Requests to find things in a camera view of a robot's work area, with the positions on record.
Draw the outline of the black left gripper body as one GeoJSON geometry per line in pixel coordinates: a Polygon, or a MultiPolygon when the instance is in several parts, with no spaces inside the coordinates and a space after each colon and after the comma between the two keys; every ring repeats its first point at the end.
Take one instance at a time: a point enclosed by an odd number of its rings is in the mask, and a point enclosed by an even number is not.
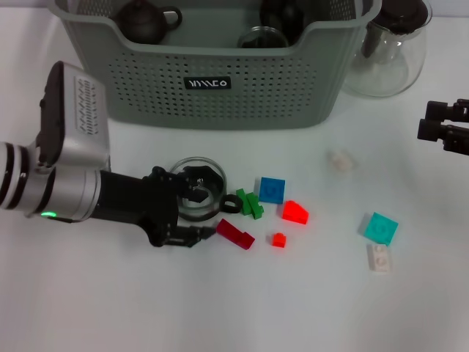
{"type": "Polygon", "coordinates": [[[183,194],[184,180],[159,166],[142,179],[102,171],[94,217],[136,225],[155,247],[183,246],[177,226],[177,198],[183,194]]]}

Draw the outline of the glass teacup black holder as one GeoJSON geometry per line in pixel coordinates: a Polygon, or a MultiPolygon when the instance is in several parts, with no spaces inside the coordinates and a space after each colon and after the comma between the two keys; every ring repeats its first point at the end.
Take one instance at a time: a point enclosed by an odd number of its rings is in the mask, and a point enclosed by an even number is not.
{"type": "Polygon", "coordinates": [[[179,198],[179,215],[186,221],[206,221],[218,213],[240,213],[243,201],[226,191],[227,180],[219,164],[205,157],[178,161],[169,171],[186,179],[198,194],[197,200],[179,198]]]}
{"type": "Polygon", "coordinates": [[[286,48],[288,39],[279,30],[269,26],[255,26],[242,34],[238,48],[286,48]]]}
{"type": "Polygon", "coordinates": [[[262,0],[259,9],[261,24],[277,29],[290,42],[301,35],[304,15],[296,0],[262,0]]]}

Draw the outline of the dark red long brick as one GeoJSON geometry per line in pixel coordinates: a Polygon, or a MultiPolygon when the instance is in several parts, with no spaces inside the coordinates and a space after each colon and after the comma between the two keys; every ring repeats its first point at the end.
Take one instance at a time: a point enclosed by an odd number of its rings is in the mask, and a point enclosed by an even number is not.
{"type": "Polygon", "coordinates": [[[242,249],[249,250],[255,238],[247,232],[240,231],[225,219],[221,219],[216,227],[216,232],[228,241],[236,244],[242,249]]]}

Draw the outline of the green toy brick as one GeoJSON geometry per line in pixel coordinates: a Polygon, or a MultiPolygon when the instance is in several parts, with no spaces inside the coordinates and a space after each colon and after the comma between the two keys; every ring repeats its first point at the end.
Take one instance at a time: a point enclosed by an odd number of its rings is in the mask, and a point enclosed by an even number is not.
{"type": "Polygon", "coordinates": [[[244,216],[251,215],[252,214],[252,207],[251,207],[251,205],[248,201],[248,198],[246,196],[246,193],[245,193],[244,189],[239,188],[238,190],[236,190],[236,195],[242,201],[241,213],[244,216]]]}
{"type": "Polygon", "coordinates": [[[259,198],[254,193],[248,193],[246,195],[248,205],[251,209],[251,215],[254,219],[260,219],[264,213],[264,208],[259,204],[259,198]]]}

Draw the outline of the small white toy brick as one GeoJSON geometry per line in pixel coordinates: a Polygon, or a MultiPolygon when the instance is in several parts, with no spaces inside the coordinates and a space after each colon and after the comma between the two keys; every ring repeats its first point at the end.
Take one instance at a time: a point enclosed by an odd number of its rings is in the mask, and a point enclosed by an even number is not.
{"type": "Polygon", "coordinates": [[[345,150],[330,150],[327,157],[329,164],[338,172],[348,172],[355,168],[355,161],[345,150]]]}

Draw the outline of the glass carafe black lid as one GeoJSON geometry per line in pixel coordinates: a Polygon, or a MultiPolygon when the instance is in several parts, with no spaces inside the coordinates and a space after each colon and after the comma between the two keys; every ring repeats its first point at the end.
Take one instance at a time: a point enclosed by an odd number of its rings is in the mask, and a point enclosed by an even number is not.
{"type": "Polygon", "coordinates": [[[386,98],[413,85],[426,59],[431,19],[428,0],[382,0],[345,79],[348,90],[386,98]]]}

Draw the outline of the blue square toy plate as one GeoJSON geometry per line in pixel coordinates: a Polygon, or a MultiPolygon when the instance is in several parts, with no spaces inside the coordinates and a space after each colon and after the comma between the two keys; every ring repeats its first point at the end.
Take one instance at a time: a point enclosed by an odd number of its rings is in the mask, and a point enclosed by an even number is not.
{"type": "Polygon", "coordinates": [[[259,186],[259,201],[282,204],[284,202],[285,185],[285,180],[262,177],[259,186]]]}

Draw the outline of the grey-green perforated plastic basket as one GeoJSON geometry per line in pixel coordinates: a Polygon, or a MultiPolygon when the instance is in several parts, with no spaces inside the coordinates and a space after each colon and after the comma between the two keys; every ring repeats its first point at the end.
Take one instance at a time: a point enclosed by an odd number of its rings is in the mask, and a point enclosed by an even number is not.
{"type": "Polygon", "coordinates": [[[382,0],[291,0],[303,31],[285,48],[239,48],[262,0],[148,0],[180,26],[157,45],[129,41],[114,16],[131,0],[48,0],[112,117],[211,130],[306,128],[325,121],[382,0]]]}

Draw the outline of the red sloped toy brick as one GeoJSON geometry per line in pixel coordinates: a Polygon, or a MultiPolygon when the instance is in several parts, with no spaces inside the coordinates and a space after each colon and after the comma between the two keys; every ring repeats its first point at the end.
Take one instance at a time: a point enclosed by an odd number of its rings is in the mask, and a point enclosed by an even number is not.
{"type": "Polygon", "coordinates": [[[288,200],[284,204],[281,217],[283,220],[292,221],[298,224],[307,224],[309,220],[309,212],[297,202],[288,200]]]}

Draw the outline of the teal square toy plate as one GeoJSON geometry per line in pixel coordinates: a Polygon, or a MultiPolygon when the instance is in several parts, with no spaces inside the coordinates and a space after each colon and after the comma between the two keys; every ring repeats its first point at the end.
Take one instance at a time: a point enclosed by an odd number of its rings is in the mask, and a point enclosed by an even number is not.
{"type": "Polygon", "coordinates": [[[399,224],[396,221],[379,213],[373,213],[363,236],[375,243],[389,246],[398,226],[399,224]]]}

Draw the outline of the white flat toy plate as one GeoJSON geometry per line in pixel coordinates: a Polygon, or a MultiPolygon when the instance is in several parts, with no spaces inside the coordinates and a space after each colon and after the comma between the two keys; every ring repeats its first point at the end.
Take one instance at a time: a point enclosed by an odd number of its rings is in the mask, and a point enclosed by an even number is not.
{"type": "Polygon", "coordinates": [[[386,245],[368,244],[367,254],[371,271],[377,273],[388,273],[391,271],[391,257],[386,245]]]}

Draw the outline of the dark brown clay teapot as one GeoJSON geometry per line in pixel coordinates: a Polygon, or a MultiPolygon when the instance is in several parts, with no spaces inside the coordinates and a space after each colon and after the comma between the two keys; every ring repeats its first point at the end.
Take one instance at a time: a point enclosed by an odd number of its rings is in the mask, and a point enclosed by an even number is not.
{"type": "Polygon", "coordinates": [[[156,7],[148,0],[131,0],[111,19],[131,42],[158,45],[169,31],[182,23],[182,12],[174,6],[156,7]]]}

